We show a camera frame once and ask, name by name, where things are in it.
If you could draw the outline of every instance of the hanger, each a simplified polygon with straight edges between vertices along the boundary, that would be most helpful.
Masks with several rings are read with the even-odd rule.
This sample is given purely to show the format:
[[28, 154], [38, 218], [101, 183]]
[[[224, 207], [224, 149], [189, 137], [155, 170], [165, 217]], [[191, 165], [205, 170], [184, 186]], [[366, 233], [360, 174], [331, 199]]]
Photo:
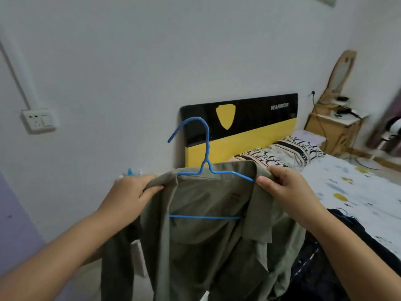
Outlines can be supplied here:
[[[242, 177], [244, 179], [246, 179], [247, 181], [250, 182], [254, 182], [253, 179], [251, 179], [250, 177], [244, 176], [240, 173], [237, 173], [235, 171], [214, 171], [212, 169], [212, 163], [209, 160], [209, 151], [210, 151], [210, 144], [209, 144], [209, 136], [210, 136], [210, 132], [209, 132], [209, 126], [207, 125], [206, 121], [202, 118], [202, 117], [190, 117], [184, 121], [182, 121], [180, 123], [180, 125], [178, 126], [178, 128], [174, 131], [174, 133], [170, 136], [170, 138], [168, 139], [168, 143], [170, 143], [173, 138], [177, 135], [177, 133], [183, 128], [183, 126], [185, 126], [188, 122], [190, 121], [194, 121], [194, 120], [199, 120], [203, 123], [205, 129], [206, 129], [206, 152], [204, 155], [204, 160], [202, 162], [202, 165], [200, 166], [199, 172], [178, 172], [177, 175], [200, 175], [203, 172], [203, 167], [205, 165], [205, 163], [208, 163], [209, 165], [209, 170], [210, 172], [214, 173], [214, 174], [234, 174], [236, 176]], [[179, 215], [174, 215], [174, 214], [170, 214], [170, 217], [178, 217], [178, 218], [189, 218], [189, 219], [241, 219], [242, 217], [240, 216], [225, 216], [225, 217], [213, 217], [213, 216], [179, 216]]]

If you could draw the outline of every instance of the person's left hand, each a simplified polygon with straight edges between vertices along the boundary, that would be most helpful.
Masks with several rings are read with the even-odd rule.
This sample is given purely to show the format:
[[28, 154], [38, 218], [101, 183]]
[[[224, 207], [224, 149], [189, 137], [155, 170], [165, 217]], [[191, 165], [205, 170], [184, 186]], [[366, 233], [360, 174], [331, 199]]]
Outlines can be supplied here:
[[163, 189], [163, 186], [156, 186], [143, 191], [155, 177], [155, 175], [123, 177], [114, 183], [94, 214], [104, 222], [108, 222], [115, 232], [120, 231], [141, 214], [153, 195]]

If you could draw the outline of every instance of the person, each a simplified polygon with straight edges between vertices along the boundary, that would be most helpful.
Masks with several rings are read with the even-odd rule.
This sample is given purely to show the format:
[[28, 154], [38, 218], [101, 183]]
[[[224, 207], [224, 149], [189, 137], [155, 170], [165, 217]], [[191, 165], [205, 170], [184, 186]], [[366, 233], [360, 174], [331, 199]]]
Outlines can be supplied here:
[[[329, 213], [303, 176], [280, 166], [276, 178], [256, 182], [322, 245], [352, 301], [401, 300], [401, 278], [356, 234]], [[145, 189], [153, 175], [116, 182], [96, 212], [79, 221], [0, 279], [0, 301], [53, 300], [82, 263], [107, 239], [133, 222], [163, 186]]]

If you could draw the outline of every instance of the power outlet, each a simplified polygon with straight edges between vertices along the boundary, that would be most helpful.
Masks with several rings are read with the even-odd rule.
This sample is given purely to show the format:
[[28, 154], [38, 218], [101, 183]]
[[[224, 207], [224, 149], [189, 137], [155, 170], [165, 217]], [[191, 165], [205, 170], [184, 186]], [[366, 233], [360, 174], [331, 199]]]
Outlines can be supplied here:
[[56, 129], [54, 112], [49, 109], [23, 110], [21, 114], [31, 132], [46, 132]]

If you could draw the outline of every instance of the headboard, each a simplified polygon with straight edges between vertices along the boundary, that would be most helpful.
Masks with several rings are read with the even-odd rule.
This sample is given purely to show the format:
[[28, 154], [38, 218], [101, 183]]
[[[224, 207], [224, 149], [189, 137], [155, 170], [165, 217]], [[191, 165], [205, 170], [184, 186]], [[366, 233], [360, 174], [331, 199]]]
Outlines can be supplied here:
[[[202, 117], [210, 128], [212, 163], [267, 147], [293, 133], [298, 94], [203, 103], [180, 108], [181, 119]], [[185, 166], [199, 167], [206, 150], [206, 131], [199, 121], [184, 126]]]

